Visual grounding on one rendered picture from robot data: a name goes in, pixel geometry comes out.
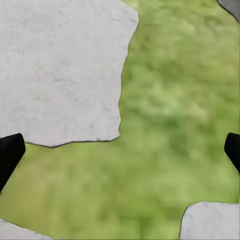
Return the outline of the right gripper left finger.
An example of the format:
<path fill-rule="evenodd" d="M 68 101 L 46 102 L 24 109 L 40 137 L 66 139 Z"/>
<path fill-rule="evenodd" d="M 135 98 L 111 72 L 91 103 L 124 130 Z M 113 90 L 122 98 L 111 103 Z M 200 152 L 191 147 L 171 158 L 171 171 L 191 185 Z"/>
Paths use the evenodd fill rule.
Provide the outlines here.
<path fill-rule="evenodd" d="M 0 192 L 26 152 L 21 133 L 0 138 Z"/>

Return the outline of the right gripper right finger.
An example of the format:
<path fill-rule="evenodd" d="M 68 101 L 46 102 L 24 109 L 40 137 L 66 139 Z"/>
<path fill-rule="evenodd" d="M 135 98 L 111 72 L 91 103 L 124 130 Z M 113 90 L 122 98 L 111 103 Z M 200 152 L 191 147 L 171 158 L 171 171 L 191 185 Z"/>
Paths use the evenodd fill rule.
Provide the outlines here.
<path fill-rule="evenodd" d="M 227 135 L 224 151 L 240 173 L 240 135 L 229 133 Z"/>

